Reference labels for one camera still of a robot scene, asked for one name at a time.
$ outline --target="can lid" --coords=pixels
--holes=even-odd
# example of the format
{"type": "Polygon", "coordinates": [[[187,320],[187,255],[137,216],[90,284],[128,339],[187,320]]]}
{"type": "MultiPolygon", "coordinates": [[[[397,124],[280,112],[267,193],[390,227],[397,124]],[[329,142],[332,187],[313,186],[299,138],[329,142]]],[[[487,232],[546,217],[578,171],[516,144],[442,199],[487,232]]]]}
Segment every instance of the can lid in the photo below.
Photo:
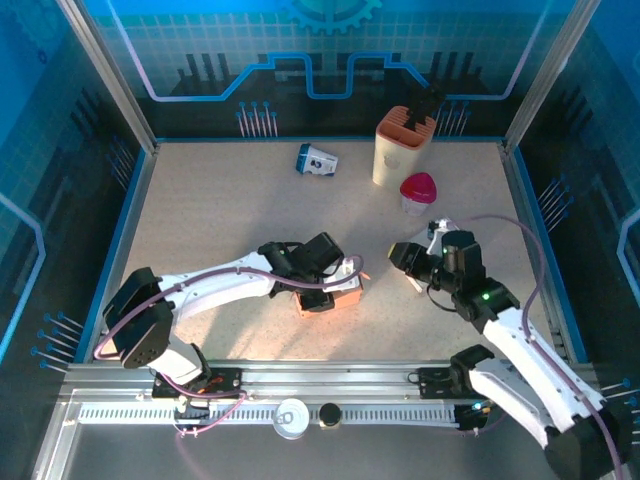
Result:
{"type": "Polygon", "coordinates": [[[411,175],[402,182],[400,193],[418,203],[433,203],[438,197],[436,182],[425,172],[411,175]]]}
{"type": "Polygon", "coordinates": [[[300,173],[304,173],[304,165],[307,162],[307,156],[309,155],[309,147],[311,147],[310,143],[303,143],[300,145],[298,159],[296,160],[296,170],[300,173]]]}
{"type": "Polygon", "coordinates": [[[300,400],[288,398],[278,405],[273,426],[285,438],[298,438],[309,426],[309,409],[300,400]]]}

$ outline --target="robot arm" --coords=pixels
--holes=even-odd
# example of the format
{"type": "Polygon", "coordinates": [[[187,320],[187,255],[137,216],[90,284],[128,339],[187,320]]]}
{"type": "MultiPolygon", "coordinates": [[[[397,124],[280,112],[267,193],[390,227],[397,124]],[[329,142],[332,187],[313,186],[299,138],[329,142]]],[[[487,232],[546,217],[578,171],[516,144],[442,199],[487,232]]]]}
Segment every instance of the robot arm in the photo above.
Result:
{"type": "Polygon", "coordinates": [[[607,404],[530,323],[522,323],[517,299],[486,276],[480,246],[471,232],[451,230],[446,221],[434,222],[430,229],[433,240],[428,248],[398,243],[390,251],[391,262],[409,277],[450,293],[456,313],[512,364],[495,359],[481,345],[470,347],[451,358],[456,388],[479,393],[502,407],[536,439],[561,478],[598,478],[612,469],[604,433],[587,404],[602,417],[626,461],[631,412],[607,404]],[[565,376],[578,386],[579,394],[565,376]]]}
{"type": "Polygon", "coordinates": [[[334,292],[359,287],[358,273],[326,233],[306,244],[270,242],[234,262],[198,272],[156,277],[148,267],[136,270],[107,305],[104,317],[109,330],[117,330],[144,305],[113,334],[122,365],[148,366],[197,391],[209,384],[211,372],[200,350],[172,333],[178,321],[235,300],[273,298],[282,291],[298,293],[306,310],[324,311],[334,305],[334,292]]]}

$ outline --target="white object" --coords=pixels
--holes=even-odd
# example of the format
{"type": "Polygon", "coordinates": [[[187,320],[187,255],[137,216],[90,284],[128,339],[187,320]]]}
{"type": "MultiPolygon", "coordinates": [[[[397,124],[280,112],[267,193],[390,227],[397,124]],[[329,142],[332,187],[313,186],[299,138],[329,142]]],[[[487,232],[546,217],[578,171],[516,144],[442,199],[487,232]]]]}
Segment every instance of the white object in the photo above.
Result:
{"type": "MultiPolygon", "coordinates": [[[[324,273],[329,274],[336,270],[336,267],[327,268],[324,273]]],[[[343,278],[348,277],[355,270],[353,266],[353,260],[343,261],[340,266],[337,268],[336,273],[331,275],[330,277],[324,278],[322,283],[333,283],[339,282],[343,278]]],[[[358,288],[360,286],[360,278],[358,276],[353,277],[346,283],[341,283],[340,285],[336,285],[335,287],[323,288],[323,292],[343,292],[345,290],[351,290],[352,288],[358,288]]]]}
{"type": "Polygon", "coordinates": [[[296,161],[296,170],[298,172],[333,177],[337,168],[338,157],[335,155],[318,150],[312,147],[310,143],[304,143],[300,146],[296,161]]]}
{"type": "MultiPolygon", "coordinates": [[[[217,265],[205,270],[180,275],[163,275],[158,286],[160,290],[168,290],[174,285],[184,283],[202,273],[229,267],[252,267],[264,272],[270,272],[273,269],[263,255],[251,252],[235,262],[217,265]]],[[[273,290],[274,284],[275,280],[262,275],[228,273],[209,277],[188,287],[185,286],[181,291],[167,295],[166,300],[176,305],[173,311],[174,321],[182,321],[200,312],[241,298],[268,295],[273,290]]]]}
{"type": "Polygon", "coordinates": [[[402,211],[409,216],[419,217],[427,211],[429,205],[429,203],[416,202],[404,195],[402,196],[402,211]]]}
{"type": "Polygon", "coordinates": [[[171,378],[178,385],[184,385],[202,373],[202,362],[192,345],[169,335],[167,349],[147,365],[155,371],[171,378]]]}
{"type": "Polygon", "coordinates": [[[397,192],[407,177],[421,170],[427,145],[411,149],[376,133],[373,183],[397,192]]]}
{"type": "MultiPolygon", "coordinates": [[[[427,227],[407,241],[410,243],[417,243],[418,245],[422,245],[427,249],[427,253],[429,255],[441,255],[442,236],[445,233],[450,232],[451,230],[458,230],[458,227],[448,218],[435,220],[435,223],[437,224],[437,228],[433,231],[433,238],[431,238],[429,227],[427,227]]],[[[409,280],[409,283],[413,285],[418,293],[424,293],[427,291],[427,284],[425,282],[421,282],[420,280],[411,278],[408,275],[406,277],[407,280],[409,280]]]]}
{"type": "MultiPolygon", "coordinates": [[[[582,399],[577,398],[558,374],[547,364],[540,354],[527,342],[524,331],[521,329],[522,310],[510,308],[498,314],[498,320],[489,320],[482,334],[504,353],[513,365],[522,374],[526,382],[531,386],[535,394],[540,397],[545,408],[553,421],[553,425],[560,431],[565,432],[571,428],[575,422],[574,417],[589,418],[591,415],[582,399]]],[[[531,335],[536,339],[545,353],[549,355],[554,363],[560,366],[563,372],[573,379],[582,391],[582,395],[589,399],[596,410],[602,409],[604,398],[586,382],[581,380],[576,373],[558,356],[553,348],[544,341],[542,335],[530,325],[531,335]]],[[[514,409],[512,404],[518,402],[516,396],[507,396],[504,393],[492,388],[484,388],[480,392],[488,398],[496,401],[498,405],[511,413],[514,409]]],[[[516,421],[523,425],[525,422],[518,416],[514,416],[516,421]]]]}
{"type": "Polygon", "coordinates": [[[502,360],[483,360],[469,371],[473,389],[481,395],[491,395],[512,418],[540,444],[547,446],[546,427],[553,427],[551,416],[533,389],[517,373],[508,368],[502,360]]]}
{"type": "Polygon", "coordinates": [[[273,428],[287,440],[300,438],[309,426],[309,409],[297,398],[284,400],[276,409],[273,428]]]}

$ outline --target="blue wall panel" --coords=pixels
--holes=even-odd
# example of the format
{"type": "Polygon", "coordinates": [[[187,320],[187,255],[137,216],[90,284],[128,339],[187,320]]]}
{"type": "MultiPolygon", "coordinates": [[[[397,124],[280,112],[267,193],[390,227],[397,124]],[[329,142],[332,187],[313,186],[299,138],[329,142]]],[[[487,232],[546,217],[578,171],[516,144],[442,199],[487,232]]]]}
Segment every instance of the blue wall panel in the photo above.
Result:
{"type": "Polygon", "coordinates": [[[538,194],[560,180],[542,210],[589,358],[613,383],[640,375],[639,24],[638,2],[600,5],[521,144],[538,194]]]}
{"type": "Polygon", "coordinates": [[[31,476],[139,146],[54,1],[0,1],[0,64],[0,477],[9,480],[31,476]]]}
{"type": "Polygon", "coordinates": [[[440,135],[502,135],[570,7],[566,0],[89,3],[156,134],[194,138],[252,137],[236,117],[251,101],[271,104],[280,135],[373,135],[391,107],[434,82],[449,94],[442,112],[469,117],[440,135]]]}

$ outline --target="red lid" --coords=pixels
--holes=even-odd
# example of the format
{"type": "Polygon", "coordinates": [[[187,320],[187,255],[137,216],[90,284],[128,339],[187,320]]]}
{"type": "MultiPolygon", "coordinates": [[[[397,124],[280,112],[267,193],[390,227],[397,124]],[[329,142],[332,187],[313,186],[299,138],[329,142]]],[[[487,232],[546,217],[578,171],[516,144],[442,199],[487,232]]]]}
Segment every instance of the red lid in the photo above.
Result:
{"type": "Polygon", "coordinates": [[[402,182],[400,193],[418,203],[433,203],[438,197],[436,182],[424,172],[411,175],[402,182]]]}

